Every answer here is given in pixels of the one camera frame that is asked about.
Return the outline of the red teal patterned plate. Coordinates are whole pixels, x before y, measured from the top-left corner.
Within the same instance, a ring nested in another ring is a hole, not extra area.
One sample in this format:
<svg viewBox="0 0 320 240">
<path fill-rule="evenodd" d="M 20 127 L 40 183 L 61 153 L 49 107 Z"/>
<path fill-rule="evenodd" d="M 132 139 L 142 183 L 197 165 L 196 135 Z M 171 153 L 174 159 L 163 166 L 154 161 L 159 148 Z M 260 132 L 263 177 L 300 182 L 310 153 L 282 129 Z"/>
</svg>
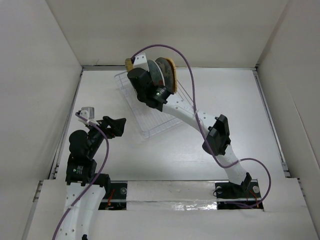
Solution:
<svg viewBox="0 0 320 240">
<path fill-rule="evenodd" d="M 164 76 L 162 74 L 161 68 L 159 67 L 159 65 L 152 60 L 153 62 L 153 81 L 157 86 L 164 86 L 165 85 L 165 80 L 164 80 Z"/>
</svg>

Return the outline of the cream plate brown rim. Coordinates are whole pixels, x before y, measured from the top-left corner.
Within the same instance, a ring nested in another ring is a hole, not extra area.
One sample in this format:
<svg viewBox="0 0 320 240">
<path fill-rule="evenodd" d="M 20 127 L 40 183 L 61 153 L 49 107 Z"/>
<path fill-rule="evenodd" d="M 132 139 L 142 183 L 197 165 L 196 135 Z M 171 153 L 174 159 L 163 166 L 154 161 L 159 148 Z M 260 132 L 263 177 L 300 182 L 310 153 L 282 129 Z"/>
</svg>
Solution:
<svg viewBox="0 0 320 240">
<path fill-rule="evenodd" d="M 150 77 L 151 77 L 152 81 L 154 82 L 154 84 L 156 85 L 157 84 L 157 80 L 158 80 L 158 67 L 157 67 L 157 64 L 153 60 L 148 59 L 147 60 L 147 65 L 148 65 Z"/>
</svg>

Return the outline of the orange woven square plate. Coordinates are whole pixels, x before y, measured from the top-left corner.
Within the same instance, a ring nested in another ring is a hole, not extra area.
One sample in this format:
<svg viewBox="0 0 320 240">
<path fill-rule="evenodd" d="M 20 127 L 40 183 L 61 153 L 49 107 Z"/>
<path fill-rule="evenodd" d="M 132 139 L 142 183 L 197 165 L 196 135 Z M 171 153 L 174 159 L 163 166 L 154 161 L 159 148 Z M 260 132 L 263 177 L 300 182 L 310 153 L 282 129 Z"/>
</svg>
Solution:
<svg viewBox="0 0 320 240">
<path fill-rule="evenodd" d="M 171 74 L 169 75 L 169 77 L 167 77 L 167 80 L 165 83 L 166 83 L 166 86 L 171 90 L 171 92 L 175 94 L 178 90 L 176 65 L 171 58 L 166 57 L 165 59 L 168 61 L 171 69 Z"/>
</svg>

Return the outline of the grey plate deer pattern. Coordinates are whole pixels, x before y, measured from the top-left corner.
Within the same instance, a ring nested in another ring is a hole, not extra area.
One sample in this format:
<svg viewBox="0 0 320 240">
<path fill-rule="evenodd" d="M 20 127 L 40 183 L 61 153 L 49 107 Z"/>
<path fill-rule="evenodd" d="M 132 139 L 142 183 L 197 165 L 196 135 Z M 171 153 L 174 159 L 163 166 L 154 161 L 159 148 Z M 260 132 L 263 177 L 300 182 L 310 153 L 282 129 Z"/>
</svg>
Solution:
<svg viewBox="0 0 320 240">
<path fill-rule="evenodd" d="M 160 67 L 160 70 L 162 72 L 163 78 L 164 78 L 164 85 L 165 87 L 173 94 L 176 90 L 176 82 L 174 73 L 172 70 L 172 66 L 170 62 L 165 59 L 164 57 L 159 57 L 155 60 L 157 65 Z"/>
</svg>

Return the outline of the yellow green woven plate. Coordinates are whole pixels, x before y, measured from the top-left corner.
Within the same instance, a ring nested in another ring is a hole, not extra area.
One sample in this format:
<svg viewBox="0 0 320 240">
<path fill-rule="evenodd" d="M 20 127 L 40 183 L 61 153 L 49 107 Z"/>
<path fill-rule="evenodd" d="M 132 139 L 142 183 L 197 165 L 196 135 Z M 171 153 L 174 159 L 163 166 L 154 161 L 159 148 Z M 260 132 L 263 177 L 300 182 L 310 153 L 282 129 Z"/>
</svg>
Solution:
<svg viewBox="0 0 320 240">
<path fill-rule="evenodd" d="M 127 72 L 130 72 L 134 68 L 131 58 L 126 58 L 124 64 Z"/>
</svg>

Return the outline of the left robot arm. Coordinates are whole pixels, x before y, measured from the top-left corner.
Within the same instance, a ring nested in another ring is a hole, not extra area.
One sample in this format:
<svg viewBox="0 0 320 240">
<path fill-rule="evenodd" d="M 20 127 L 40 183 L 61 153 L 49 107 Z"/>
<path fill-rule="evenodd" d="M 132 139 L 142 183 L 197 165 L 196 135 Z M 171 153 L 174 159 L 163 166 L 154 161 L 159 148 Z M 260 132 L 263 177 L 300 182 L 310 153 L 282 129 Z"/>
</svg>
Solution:
<svg viewBox="0 0 320 240">
<path fill-rule="evenodd" d="M 88 131 L 76 130 L 69 136 L 64 213 L 53 233 L 54 240 L 87 240 L 101 201 L 113 195 L 110 176 L 97 169 L 94 159 L 102 142 L 124 133 L 126 119 L 104 116 L 95 121 L 75 114 Z"/>
</svg>

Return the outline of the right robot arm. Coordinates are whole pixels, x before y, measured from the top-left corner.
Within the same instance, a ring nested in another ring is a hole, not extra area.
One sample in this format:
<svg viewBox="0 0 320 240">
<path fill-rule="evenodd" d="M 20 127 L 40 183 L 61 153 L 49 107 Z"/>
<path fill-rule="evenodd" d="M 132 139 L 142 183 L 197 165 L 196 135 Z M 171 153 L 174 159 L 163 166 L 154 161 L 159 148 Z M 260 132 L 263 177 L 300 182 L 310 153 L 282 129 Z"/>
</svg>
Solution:
<svg viewBox="0 0 320 240">
<path fill-rule="evenodd" d="M 127 77 L 137 99 L 152 109 L 172 115 L 199 131 L 203 137 L 203 150 L 224 169 L 228 181 L 217 191 L 217 196 L 241 201 L 248 195 L 252 177 L 245 170 L 231 146 L 228 118 L 221 114 L 213 117 L 171 93 L 164 85 L 156 85 L 151 73 L 140 67 L 130 70 Z"/>
</svg>

